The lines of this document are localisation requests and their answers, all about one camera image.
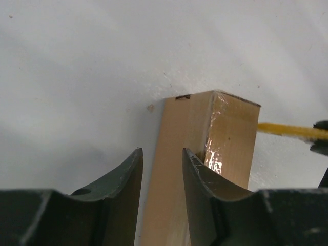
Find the transparent tape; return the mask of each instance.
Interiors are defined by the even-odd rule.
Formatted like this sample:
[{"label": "transparent tape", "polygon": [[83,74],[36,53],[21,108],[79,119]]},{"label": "transparent tape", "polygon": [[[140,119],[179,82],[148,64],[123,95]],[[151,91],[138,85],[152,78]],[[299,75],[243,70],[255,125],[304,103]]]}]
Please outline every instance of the transparent tape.
[{"label": "transparent tape", "polygon": [[217,131],[220,131],[220,117],[223,117],[228,108],[228,101],[223,92],[216,91],[213,94],[211,103],[211,118],[208,127],[207,140],[205,144],[204,163],[214,172],[221,175],[223,166],[222,149],[225,145],[224,141],[217,140]]}]

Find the dark mark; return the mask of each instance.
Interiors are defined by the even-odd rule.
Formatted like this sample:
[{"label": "dark mark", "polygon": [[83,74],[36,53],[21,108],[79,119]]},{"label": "dark mark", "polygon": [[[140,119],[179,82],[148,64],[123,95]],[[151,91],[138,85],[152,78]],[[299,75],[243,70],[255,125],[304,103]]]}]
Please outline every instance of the dark mark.
[{"label": "dark mark", "polygon": [[183,95],[183,96],[177,96],[175,100],[186,100],[190,99],[190,94],[189,95]]},{"label": "dark mark", "polygon": [[155,106],[153,104],[150,104],[147,106],[147,110],[151,113],[154,111],[154,108],[155,108]]}]

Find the black metal jaw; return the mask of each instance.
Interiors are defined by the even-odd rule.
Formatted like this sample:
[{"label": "black metal jaw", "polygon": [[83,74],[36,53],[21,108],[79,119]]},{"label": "black metal jaw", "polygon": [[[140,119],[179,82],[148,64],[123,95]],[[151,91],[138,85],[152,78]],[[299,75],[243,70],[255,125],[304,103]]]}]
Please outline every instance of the black metal jaw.
[{"label": "black metal jaw", "polygon": [[[328,120],[323,120],[315,123],[313,128],[327,130],[328,131]],[[315,140],[310,148],[311,151],[321,155],[328,156],[328,141],[326,140]],[[328,169],[326,170],[319,187],[328,187]]]},{"label": "black metal jaw", "polygon": [[0,191],[0,245],[133,246],[142,149],[91,184],[55,190]]},{"label": "black metal jaw", "polygon": [[328,245],[328,189],[252,193],[182,156],[192,246]]}]

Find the white wall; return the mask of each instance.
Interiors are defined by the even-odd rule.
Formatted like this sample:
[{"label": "white wall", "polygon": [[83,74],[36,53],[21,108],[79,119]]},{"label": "white wall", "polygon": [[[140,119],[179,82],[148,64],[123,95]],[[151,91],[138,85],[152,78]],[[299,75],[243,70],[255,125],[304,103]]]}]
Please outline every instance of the white wall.
[{"label": "white wall", "polygon": [[[0,187],[70,193],[143,147],[141,217],[163,98],[223,89],[311,126],[327,44],[325,0],[1,1]],[[250,189],[315,187],[328,157],[308,148],[259,134]]]}]

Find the cardboard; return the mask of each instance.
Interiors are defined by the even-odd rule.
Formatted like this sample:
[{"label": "cardboard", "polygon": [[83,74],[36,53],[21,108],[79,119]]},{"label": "cardboard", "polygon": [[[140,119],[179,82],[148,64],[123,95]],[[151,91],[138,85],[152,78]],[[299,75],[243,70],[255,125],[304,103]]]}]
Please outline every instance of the cardboard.
[{"label": "cardboard", "polygon": [[182,176],[184,147],[206,166],[247,189],[259,110],[260,105],[222,91],[166,100],[141,246],[190,245]]}]

